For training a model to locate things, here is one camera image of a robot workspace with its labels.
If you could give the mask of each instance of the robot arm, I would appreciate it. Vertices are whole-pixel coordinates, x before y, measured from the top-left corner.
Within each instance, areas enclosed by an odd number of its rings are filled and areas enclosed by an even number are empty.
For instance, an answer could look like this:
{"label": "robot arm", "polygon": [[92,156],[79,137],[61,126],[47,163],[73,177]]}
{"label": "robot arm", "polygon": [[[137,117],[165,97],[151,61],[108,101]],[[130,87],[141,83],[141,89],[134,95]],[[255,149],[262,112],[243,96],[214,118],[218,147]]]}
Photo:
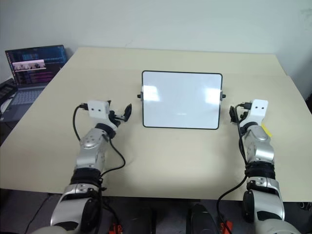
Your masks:
{"label": "robot arm", "polygon": [[51,226],[35,234],[87,233],[94,229],[101,212],[101,172],[105,166],[105,152],[120,125],[131,114],[131,104],[122,116],[109,110],[110,101],[89,101],[82,108],[89,111],[95,127],[80,141],[80,152],[70,184],[65,188],[51,218]]}
{"label": "robot arm", "polygon": [[[254,222],[258,234],[299,234],[295,227],[284,221],[283,200],[275,179],[274,151],[270,137],[261,127],[268,102],[255,99],[241,106],[247,109],[239,121],[246,149],[245,175],[248,177],[243,216],[247,222]],[[236,122],[234,111],[231,107],[230,116]]]}

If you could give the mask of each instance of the floor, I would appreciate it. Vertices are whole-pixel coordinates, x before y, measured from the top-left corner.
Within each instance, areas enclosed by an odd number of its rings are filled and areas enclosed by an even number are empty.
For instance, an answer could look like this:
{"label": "floor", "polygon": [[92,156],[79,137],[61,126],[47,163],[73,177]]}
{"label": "floor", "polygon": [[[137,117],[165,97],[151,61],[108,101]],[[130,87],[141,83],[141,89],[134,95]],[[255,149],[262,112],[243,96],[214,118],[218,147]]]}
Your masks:
{"label": "floor", "polygon": [[[1,123],[1,144],[10,133],[11,128]],[[27,191],[1,190],[0,198],[0,231],[17,234],[25,233],[25,229],[47,197],[46,193]],[[31,233],[40,227],[48,226],[55,205],[60,195],[54,194],[49,197],[39,213],[31,223],[27,233]],[[124,233],[131,220],[144,208],[151,208],[156,212],[156,234],[185,234],[186,216],[188,209],[196,203],[201,203],[217,220],[215,200],[183,200],[183,199],[158,199],[158,198],[131,198],[109,197],[106,198],[111,207],[116,211],[124,227]],[[312,211],[300,209],[296,202],[284,203],[285,220],[293,224],[301,233],[312,232]],[[222,201],[221,211],[225,217],[234,223],[233,234],[253,234],[253,225],[246,223],[241,216],[240,201]],[[106,234],[112,216],[108,211],[103,211],[100,234]]]}

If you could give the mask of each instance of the laptop screen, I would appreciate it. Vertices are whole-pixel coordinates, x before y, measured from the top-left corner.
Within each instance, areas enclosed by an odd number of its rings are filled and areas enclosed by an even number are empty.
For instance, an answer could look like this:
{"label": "laptop screen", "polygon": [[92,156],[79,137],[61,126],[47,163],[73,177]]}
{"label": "laptop screen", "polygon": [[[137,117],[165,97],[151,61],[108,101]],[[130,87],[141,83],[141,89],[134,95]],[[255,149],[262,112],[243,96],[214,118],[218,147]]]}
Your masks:
{"label": "laptop screen", "polygon": [[19,86],[47,84],[67,62],[63,45],[5,51]]}

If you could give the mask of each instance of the whiteboard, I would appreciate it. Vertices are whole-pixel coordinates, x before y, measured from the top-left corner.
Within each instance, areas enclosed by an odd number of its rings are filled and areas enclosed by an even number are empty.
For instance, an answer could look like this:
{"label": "whiteboard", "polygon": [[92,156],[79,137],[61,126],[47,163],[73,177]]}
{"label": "whiteboard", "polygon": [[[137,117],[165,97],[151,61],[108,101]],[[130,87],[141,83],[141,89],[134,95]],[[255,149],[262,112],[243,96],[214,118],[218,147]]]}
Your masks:
{"label": "whiteboard", "polygon": [[221,74],[143,71],[143,125],[217,129],[221,89]]}

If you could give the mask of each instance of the white wall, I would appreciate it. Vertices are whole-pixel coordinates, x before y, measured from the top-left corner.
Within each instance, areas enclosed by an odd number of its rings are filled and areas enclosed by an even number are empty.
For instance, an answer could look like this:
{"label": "white wall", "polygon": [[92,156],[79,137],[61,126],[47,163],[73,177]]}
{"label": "white wall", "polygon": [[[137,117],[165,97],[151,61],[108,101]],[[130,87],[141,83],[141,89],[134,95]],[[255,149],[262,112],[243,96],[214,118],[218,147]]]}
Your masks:
{"label": "white wall", "polygon": [[4,50],[52,44],[273,53],[312,91],[311,0],[0,0],[1,81]]}

